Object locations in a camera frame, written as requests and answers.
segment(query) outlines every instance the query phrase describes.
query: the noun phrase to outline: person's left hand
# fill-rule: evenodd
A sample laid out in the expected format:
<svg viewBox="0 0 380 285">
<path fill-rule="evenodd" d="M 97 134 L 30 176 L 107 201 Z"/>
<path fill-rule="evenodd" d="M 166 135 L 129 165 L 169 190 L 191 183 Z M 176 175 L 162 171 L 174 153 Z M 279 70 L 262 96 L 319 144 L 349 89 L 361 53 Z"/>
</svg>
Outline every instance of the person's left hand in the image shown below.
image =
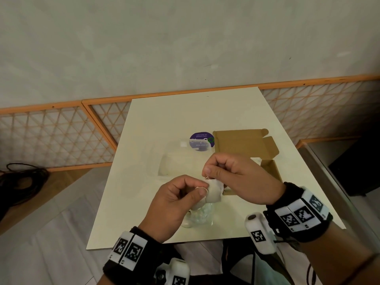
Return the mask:
<svg viewBox="0 0 380 285">
<path fill-rule="evenodd" d="M 150 237 L 165 242 L 178 230 L 186 213 L 206 196 L 204 188 L 192 190 L 180 199 L 180 190 L 188 187 L 205 187 L 209 184 L 182 175 L 162 185 L 154 196 L 144 220 L 138 226 Z"/>
</svg>

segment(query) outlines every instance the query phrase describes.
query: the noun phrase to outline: wooden floor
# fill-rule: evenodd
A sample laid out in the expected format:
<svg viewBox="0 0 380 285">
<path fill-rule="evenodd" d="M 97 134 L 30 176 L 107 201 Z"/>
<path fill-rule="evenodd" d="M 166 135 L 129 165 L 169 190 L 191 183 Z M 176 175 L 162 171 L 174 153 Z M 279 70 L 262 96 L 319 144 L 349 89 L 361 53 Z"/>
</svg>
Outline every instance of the wooden floor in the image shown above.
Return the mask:
<svg viewBox="0 0 380 285">
<path fill-rule="evenodd" d="M 0 235 L 20 222 L 34 210 L 52 199 L 60 191 L 74 183 L 91 169 L 78 169 L 50 173 L 50 177 L 41 191 L 31 200 L 9 209 L 4 219 L 0 221 Z"/>
</svg>

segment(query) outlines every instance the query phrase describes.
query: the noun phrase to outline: tabletop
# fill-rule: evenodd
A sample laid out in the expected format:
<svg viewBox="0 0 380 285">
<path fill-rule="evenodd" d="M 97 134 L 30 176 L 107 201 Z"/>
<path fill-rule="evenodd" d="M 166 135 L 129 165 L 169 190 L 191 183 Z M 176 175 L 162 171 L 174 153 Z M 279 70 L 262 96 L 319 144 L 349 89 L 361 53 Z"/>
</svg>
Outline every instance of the tabletop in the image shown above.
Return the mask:
<svg viewBox="0 0 380 285">
<path fill-rule="evenodd" d="M 123 231 L 143 220 L 158 188 L 167 182 L 152 165 L 159 144 L 188 140 L 196 132 L 262 128 L 279 149 L 274 160 L 282 180 L 307 187 L 344 228 L 262 93 L 253 87 L 132 100 L 87 249 L 112 247 Z M 193 169 L 200 176 L 202 167 Z M 245 217 L 265 209 L 238 196 L 223 196 L 214 204 L 211 225 L 180 227 L 167 243 L 247 237 Z"/>
</svg>

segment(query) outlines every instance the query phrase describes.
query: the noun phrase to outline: open cardboard box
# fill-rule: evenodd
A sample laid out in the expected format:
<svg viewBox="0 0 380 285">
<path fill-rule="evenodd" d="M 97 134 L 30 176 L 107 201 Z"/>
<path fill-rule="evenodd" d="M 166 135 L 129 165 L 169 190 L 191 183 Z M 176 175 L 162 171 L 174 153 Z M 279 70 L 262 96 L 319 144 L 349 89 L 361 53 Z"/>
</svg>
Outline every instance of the open cardboard box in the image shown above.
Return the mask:
<svg viewBox="0 0 380 285">
<path fill-rule="evenodd" d="M 215 152 L 242 154 L 249 158 L 262 159 L 261 167 L 276 179 L 281 180 L 280 173 L 273 158 L 279 151 L 268 129 L 214 131 Z M 223 195 L 235 195 L 231 190 L 225 190 Z"/>
</svg>

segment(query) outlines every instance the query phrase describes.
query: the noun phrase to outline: gray wall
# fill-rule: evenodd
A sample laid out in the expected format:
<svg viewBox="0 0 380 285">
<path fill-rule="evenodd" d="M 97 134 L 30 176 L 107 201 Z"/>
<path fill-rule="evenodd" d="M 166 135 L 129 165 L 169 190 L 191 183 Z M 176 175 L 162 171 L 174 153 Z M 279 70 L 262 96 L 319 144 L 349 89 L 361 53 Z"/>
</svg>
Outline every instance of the gray wall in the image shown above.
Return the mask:
<svg viewBox="0 0 380 285">
<path fill-rule="evenodd" d="M 380 72 L 380 0 L 0 0 L 0 107 Z"/>
</svg>

